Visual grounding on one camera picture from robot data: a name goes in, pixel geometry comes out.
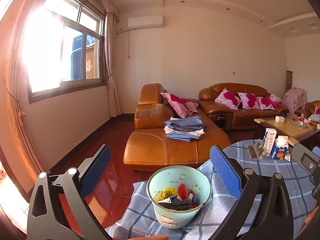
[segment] trash can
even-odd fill
[[[160,206],[156,199],[167,187],[176,190],[183,183],[186,188],[192,189],[198,198],[198,206],[191,210],[176,211]],[[147,195],[150,198],[158,222],[167,228],[181,228],[187,225],[197,212],[211,197],[211,183],[209,179],[194,168],[175,165],[156,171],[147,182]]]

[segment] window pane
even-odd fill
[[[63,23],[43,9],[27,22],[23,45],[23,61],[28,69],[32,92],[60,87],[61,38]]]
[[[88,29],[100,33],[101,20],[86,8],[82,8],[79,23]]]
[[[82,38],[83,32],[66,26],[62,48],[62,81],[82,79]]]
[[[100,78],[99,43],[99,39],[92,37],[91,35],[87,35],[87,46],[85,52],[86,79]]]
[[[70,20],[77,21],[79,3],[74,0],[46,0],[44,8],[60,14]]]

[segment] baseboard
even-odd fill
[[[98,127],[90,135],[88,135],[82,142],[68,152],[60,161],[58,161],[51,169],[50,175],[61,174],[61,167],[68,163],[79,151],[81,151],[94,137],[96,137],[103,129],[111,127],[116,122],[133,122],[134,114],[121,114],[117,117],[111,117],[108,121]]]

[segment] blue tablecloth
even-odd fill
[[[305,218],[316,205],[316,200],[311,195],[314,186],[309,181],[308,174],[294,161],[273,160],[270,156],[252,161],[246,145],[253,145],[253,143],[254,140],[238,142],[225,148],[224,152],[228,157],[235,158],[243,168],[251,168],[257,174],[264,176],[272,176],[276,172],[282,174],[292,205],[294,238],[296,238]],[[235,198],[226,191],[210,160],[198,169],[211,180],[212,200],[187,226],[179,229],[161,226],[155,218],[151,201],[147,197],[146,182],[137,182],[134,183],[131,202],[122,219],[106,228],[106,231],[112,237],[123,240],[153,235],[168,235],[170,240],[208,239],[230,211]],[[258,210],[260,199],[261,196],[257,195],[240,234],[248,231]]]

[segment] bucket rim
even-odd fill
[[[202,174],[202,176],[204,176],[207,181],[209,182],[209,186],[210,186],[210,191],[209,191],[209,194],[208,194],[208,197],[206,198],[206,200],[200,204],[199,206],[193,208],[193,209],[190,209],[190,210],[184,210],[184,211],[177,211],[177,210],[172,210],[172,209],[168,209],[168,208],[164,208],[163,206],[160,206],[152,197],[151,197],[151,194],[150,194],[150,191],[149,191],[149,184],[150,184],[150,181],[151,179],[159,172],[165,170],[165,169],[168,169],[168,168],[173,168],[173,167],[184,167],[184,168],[188,168],[188,169],[193,169],[193,170],[196,170],[198,172],[200,172]],[[193,167],[190,167],[190,166],[185,166],[185,165],[171,165],[171,166],[167,166],[167,167],[164,167],[164,168],[161,168],[159,170],[157,170],[156,172],[154,172],[151,177],[148,179],[148,182],[147,182],[147,195],[149,197],[149,199],[151,200],[151,202],[153,204],[155,204],[156,206],[158,206],[159,208],[167,211],[167,212],[170,212],[170,213],[190,213],[190,212],[193,212],[193,211],[196,211],[196,210],[199,210],[200,208],[202,208],[204,205],[206,205],[206,203],[208,202],[208,200],[210,199],[211,195],[212,195],[212,186],[211,186],[211,182],[210,180],[207,178],[206,175],[204,175],[204,173],[202,171],[199,171]]]

